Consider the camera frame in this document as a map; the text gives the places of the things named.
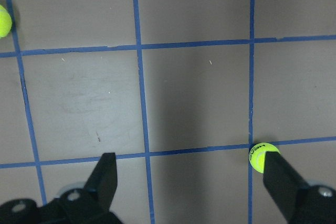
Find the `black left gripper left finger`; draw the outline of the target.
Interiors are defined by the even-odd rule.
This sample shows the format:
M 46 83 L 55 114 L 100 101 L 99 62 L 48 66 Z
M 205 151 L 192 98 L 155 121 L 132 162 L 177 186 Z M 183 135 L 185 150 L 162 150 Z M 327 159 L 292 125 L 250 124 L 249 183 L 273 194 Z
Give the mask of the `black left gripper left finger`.
M 103 153 L 84 185 L 103 210 L 109 211 L 117 189 L 115 153 Z

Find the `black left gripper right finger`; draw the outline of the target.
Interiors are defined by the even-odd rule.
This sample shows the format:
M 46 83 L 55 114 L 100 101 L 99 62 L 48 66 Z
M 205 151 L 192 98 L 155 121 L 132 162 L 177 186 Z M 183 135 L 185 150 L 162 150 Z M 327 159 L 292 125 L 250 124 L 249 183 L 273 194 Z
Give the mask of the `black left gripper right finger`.
M 309 184 L 278 152 L 266 152 L 263 183 L 286 220 L 292 220 Z

